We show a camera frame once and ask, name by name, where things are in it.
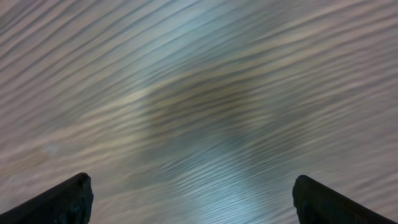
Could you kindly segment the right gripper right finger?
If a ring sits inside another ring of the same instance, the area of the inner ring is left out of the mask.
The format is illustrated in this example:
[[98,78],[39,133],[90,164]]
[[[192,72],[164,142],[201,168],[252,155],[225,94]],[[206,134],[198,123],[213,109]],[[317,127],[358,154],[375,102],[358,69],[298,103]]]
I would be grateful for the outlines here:
[[292,196],[300,224],[397,224],[307,175],[296,178]]

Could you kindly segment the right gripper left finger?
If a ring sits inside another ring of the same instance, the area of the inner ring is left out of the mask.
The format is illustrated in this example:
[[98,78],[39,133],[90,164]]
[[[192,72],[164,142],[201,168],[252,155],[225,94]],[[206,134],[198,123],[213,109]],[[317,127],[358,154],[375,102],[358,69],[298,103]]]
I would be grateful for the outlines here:
[[81,172],[1,214],[1,224],[88,224],[91,177]]

